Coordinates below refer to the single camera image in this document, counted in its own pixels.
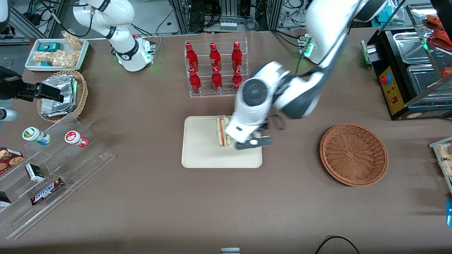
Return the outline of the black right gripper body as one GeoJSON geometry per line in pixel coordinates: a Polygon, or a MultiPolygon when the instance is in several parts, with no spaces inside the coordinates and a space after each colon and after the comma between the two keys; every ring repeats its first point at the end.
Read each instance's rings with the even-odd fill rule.
{"type": "Polygon", "coordinates": [[[0,67],[0,99],[22,99],[32,102],[39,96],[35,93],[35,85],[26,83],[22,80],[22,77],[3,66],[0,67]]]}

